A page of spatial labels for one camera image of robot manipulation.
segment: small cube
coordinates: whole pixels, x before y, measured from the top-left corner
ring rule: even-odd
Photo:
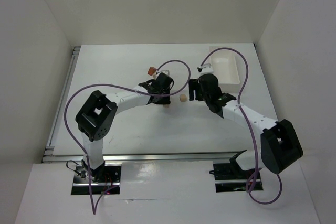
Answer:
[[[188,100],[185,94],[180,94],[180,102],[186,102]]]
[[[150,67],[149,68],[149,70],[148,70],[148,74],[150,75],[150,76],[152,76],[153,74],[155,74],[156,73],[156,68],[155,67]]]

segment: white table surface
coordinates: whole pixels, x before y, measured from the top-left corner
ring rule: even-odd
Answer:
[[[35,164],[15,223],[319,223],[299,162],[281,173],[282,195],[268,206],[245,192],[216,193],[212,169],[210,161],[125,163],[120,194],[104,196],[94,216],[88,195],[70,194],[73,172],[64,163]],[[261,179],[264,191],[253,194],[273,199],[277,177],[261,170]]]
[[[254,45],[248,44],[156,44],[156,45],[90,45],[82,46],[68,98],[78,89],[93,83],[113,83],[129,88],[150,79],[150,66],[158,67],[171,59],[185,61],[198,78],[197,67],[209,52],[210,46],[232,47],[247,59],[249,80],[242,103],[265,116],[276,118]],[[245,77],[244,62],[236,56],[241,83]],[[175,81],[173,90],[187,78],[184,65],[172,63],[164,68]],[[113,88],[93,88],[79,94],[69,108],[70,128],[81,140],[75,116],[89,94],[99,89],[103,93],[118,92]],[[118,114],[110,133],[105,137],[105,154],[226,152],[252,148],[247,129],[234,122],[221,119],[208,110],[204,102],[179,101],[171,98],[169,108],[148,105]],[[54,155],[80,155],[82,151],[67,133],[62,113],[52,138]]]

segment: purple cable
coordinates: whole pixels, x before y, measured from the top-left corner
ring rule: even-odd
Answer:
[[[75,137],[75,135],[72,133],[70,127],[69,127],[69,124],[68,124],[68,120],[67,120],[67,113],[68,113],[68,109],[69,109],[69,105],[70,103],[72,102],[72,100],[76,97],[76,95],[78,95],[80,92],[82,92],[83,90],[85,89],[89,89],[89,88],[93,88],[93,87],[112,87],[112,88],[117,88],[117,89],[123,89],[123,90],[126,90],[126,91],[130,91],[130,92],[134,92],[134,93],[138,93],[138,94],[143,94],[143,95],[148,95],[150,97],[169,97],[169,96],[172,96],[172,95],[175,95],[179,92],[181,92],[189,83],[189,79],[191,77],[191,71],[190,71],[190,67],[187,65],[187,63],[181,61],[181,60],[169,60],[167,62],[165,62],[164,64],[162,64],[161,66],[159,66],[159,68],[157,70],[160,70],[164,65],[170,63],[170,62],[179,62],[179,63],[182,63],[183,65],[185,65],[188,69],[188,79],[186,81],[186,83],[177,91],[171,93],[171,94],[148,94],[148,93],[145,93],[145,92],[142,92],[142,91],[135,91],[134,89],[130,89],[130,88],[126,88],[126,87],[122,87],[122,86],[118,86],[118,85],[114,85],[114,84],[107,84],[107,83],[103,83],[103,84],[92,84],[92,85],[88,85],[88,86],[85,86],[79,90],[77,90],[71,97],[70,99],[68,100],[67,104],[65,105],[65,108],[64,108],[64,124],[65,124],[65,127],[68,131],[68,133],[70,134],[70,136],[73,138],[73,140],[75,140],[75,142],[78,144],[78,146],[83,150],[85,156],[86,156],[86,160],[87,160],[87,164],[88,164],[88,177],[89,177],[89,194],[90,194],[90,200],[91,200],[91,206],[92,206],[92,212],[93,214],[95,215],[96,212],[97,212],[97,205],[98,205],[98,202],[99,200],[101,199],[101,197],[103,195],[101,195],[97,202],[96,202],[96,205],[94,205],[94,201],[93,201],[93,194],[92,194],[92,185],[91,185],[91,168],[90,168],[90,160],[89,160],[89,156],[88,156],[88,152],[86,151],[86,149],[84,148],[84,146],[77,140],[77,138]],[[107,189],[106,191],[104,191],[104,194],[111,190],[113,187]]]
[[[210,52],[206,57],[205,59],[203,60],[203,62],[201,63],[201,66],[206,62],[206,60],[215,52],[219,51],[219,50],[230,50],[230,51],[233,51],[235,53],[237,53],[244,61],[245,63],[245,67],[246,67],[246,75],[245,75],[245,80],[244,80],[244,83],[243,83],[243,86],[241,87],[240,91],[239,91],[239,94],[238,94],[238,98],[237,98],[237,103],[240,104],[240,98],[242,97],[242,92],[245,88],[245,85],[247,83],[247,80],[248,80],[248,73],[249,73],[249,68],[248,68],[248,63],[247,63],[247,60],[246,58],[239,52],[237,51],[236,49],[233,49],[233,48],[229,48],[229,47],[220,47],[220,48],[217,48],[215,50],[213,50],[212,52]],[[245,190],[246,192],[249,194],[249,196],[251,197],[252,200],[254,200],[255,202],[259,203],[259,204],[262,204],[262,205],[268,205],[268,204],[272,204],[273,202],[277,201],[278,198],[280,197],[281,193],[282,193],[282,181],[281,181],[281,178],[280,176],[277,174],[277,177],[279,179],[279,183],[280,183],[280,189],[279,189],[279,193],[278,195],[271,201],[269,202],[262,202],[262,201],[259,201],[257,199],[255,199],[251,192],[254,190],[256,184],[257,184],[257,177],[258,177],[258,173],[261,169],[259,169],[259,158],[258,158],[258,147],[257,147],[257,141],[256,141],[256,138],[254,136],[254,132],[253,132],[253,128],[252,128],[252,125],[243,109],[242,106],[239,106],[239,109],[240,111],[242,112],[243,116],[244,116],[244,119],[247,123],[247,126],[248,126],[248,129],[250,131],[250,134],[251,134],[251,137],[252,137],[252,142],[253,142],[253,148],[254,148],[254,153],[255,153],[255,161],[256,161],[256,166],[255,166],[255,172],[249,177],[249,179],[246,181],[246,186],[245,186]],[[253,178],[253,182],[251,184],[251,186],[249,187],[249,182],[251,181],[251,179]]]

